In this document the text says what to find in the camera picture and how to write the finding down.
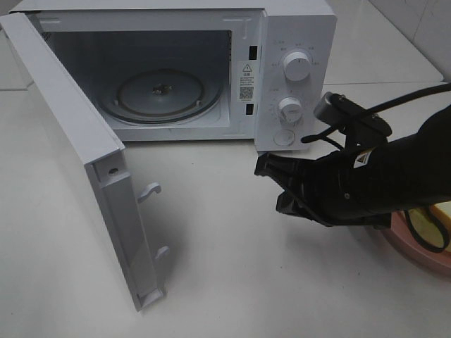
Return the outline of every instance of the qr code label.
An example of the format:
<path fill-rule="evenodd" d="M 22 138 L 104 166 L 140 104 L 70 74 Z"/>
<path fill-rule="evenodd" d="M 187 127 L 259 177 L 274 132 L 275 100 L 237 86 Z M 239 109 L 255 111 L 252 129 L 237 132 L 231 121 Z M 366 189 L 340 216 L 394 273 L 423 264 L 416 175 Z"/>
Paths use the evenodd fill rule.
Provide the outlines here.
<path fill-rule="evenodd" d="M 254 102 L 258 96 L 259 62 L 247 60 L 237 62 L 237 100 L 239 102 Z"/>
<path fill-rule="evenodd" d="M 240 100 L 252 100 L 254 97 L 253 87 L 240 87 Z"/>

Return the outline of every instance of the microwave control panel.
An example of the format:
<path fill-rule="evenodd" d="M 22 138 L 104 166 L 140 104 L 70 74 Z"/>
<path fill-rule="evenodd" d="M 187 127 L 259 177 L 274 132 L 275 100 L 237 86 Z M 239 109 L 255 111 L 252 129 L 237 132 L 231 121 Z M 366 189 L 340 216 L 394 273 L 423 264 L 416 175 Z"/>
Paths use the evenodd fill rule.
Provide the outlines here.
<path fill-rule="evenodd" d="M 321 97 L 335 16 L 271 16 L 262 56 L 257 150 L 305 149 Z"/>

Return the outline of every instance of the yellow object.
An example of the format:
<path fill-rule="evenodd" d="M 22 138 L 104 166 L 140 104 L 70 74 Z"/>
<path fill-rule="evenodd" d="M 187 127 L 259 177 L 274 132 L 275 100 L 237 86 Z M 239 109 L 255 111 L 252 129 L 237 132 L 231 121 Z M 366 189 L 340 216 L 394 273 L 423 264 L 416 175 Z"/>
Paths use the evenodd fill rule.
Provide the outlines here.
<path fill-rule="evenodd" d="M 429 207 L 429 210 L 451 234 L 451 202 L 436 204 Z M 443 245 L 442 235 L 421 208 L 412 209 L 409 214 L 415 230 L 421 237 L 434 246 Z M 451 252 L 451 244 L 446 251 Z"/>

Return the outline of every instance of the door release button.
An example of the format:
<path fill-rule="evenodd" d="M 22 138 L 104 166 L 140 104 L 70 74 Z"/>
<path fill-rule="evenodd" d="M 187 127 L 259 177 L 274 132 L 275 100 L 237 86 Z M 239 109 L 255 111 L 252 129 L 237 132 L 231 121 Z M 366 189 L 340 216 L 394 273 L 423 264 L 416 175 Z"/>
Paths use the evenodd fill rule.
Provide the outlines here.
<path fill-rule="evenodd" d="M 280 130 L 274 135 L 274 142 L 278 146 L 289 146 L 295 141 L 295 133 L 291 130 Z"/>

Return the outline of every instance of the microwave door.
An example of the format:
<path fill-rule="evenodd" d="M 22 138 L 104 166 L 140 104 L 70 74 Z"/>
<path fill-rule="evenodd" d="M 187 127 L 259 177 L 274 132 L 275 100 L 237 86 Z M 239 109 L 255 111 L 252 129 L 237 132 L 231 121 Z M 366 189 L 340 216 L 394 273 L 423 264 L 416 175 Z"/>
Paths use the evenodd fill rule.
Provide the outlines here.
<path fill-rule="evenodd" d="M 0 17 L 0 35 L 6 38 L 20 73 L 33 98 L 35 111 L 46 130 L 55 158 L 74 194 L 91 201 L 101 213 L 137 310 L 163 296 L 156 273 L 157 257 L 142 224 L 140 196 L 132 188 L 123 151 L 125 147 L 99 112 L 22 13 Z"/>

